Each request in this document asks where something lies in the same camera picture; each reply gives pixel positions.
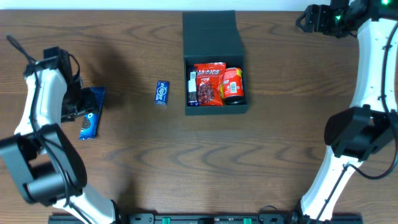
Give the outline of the blue Oreo cookie pack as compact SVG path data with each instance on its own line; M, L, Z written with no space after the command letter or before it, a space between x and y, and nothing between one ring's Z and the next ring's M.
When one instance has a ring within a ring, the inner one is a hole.
M98 86L91 87L90 90L95 94L98 109L96 112L84 115L79 140L94 139L96 137L101 110L103 108L105 88Z

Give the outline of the blue Eclipse mint box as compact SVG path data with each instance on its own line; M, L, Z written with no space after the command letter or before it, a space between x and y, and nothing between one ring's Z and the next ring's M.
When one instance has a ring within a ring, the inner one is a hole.
M155 90L154 103L156 105L166 105L169 95L170 84L167 81L158 81Z

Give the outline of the dark blue wafer bar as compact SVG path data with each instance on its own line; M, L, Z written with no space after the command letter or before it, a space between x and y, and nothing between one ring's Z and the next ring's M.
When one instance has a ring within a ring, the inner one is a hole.
M187 90L188 90L188 105L189 106L198 106L198 99L197 99L197 69L195 67L191 67L188 69L189 73L189 80L187 82Z

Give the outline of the red Pringles can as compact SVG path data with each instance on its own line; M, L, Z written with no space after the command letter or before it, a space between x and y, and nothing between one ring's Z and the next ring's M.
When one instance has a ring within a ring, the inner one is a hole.
M239 104L244 99L243 77L240 68L227 68L223 75L223 100L227 105Z

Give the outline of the dark green box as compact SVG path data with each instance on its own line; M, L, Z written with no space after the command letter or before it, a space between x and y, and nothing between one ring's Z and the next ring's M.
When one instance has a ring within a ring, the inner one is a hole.
M188 101L188 69L196 63L224 62L243 71L242 102L224 106L185 105L185 114L244 114L249 109L244 45L234 11L190 11L182 13L185 101Z

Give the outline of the red Hacks candy bag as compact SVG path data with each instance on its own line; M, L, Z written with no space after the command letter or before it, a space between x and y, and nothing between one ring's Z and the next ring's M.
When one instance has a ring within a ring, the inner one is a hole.
M226 70L224 62L196 63L197 100L200 106L223 106L221 86Z

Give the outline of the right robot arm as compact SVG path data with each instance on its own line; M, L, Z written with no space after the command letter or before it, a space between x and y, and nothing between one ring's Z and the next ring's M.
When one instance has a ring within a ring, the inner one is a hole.
M397 141L397 2L311 4L295 24L307 33L356 38L359 62L351 104L328 119L323 162L287 222L361 223L360 215L336 214L333 209L350 177L361 173L369 156Z

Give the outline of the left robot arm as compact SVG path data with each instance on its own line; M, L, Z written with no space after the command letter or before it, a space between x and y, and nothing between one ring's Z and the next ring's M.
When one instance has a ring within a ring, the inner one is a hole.
M73 55L59 47L28 57L22 119L1 140L3 159L22 198L71 213L83 223L125 223L116 203L88 184L85 165L60 125L96 112L95 94L73 73Z

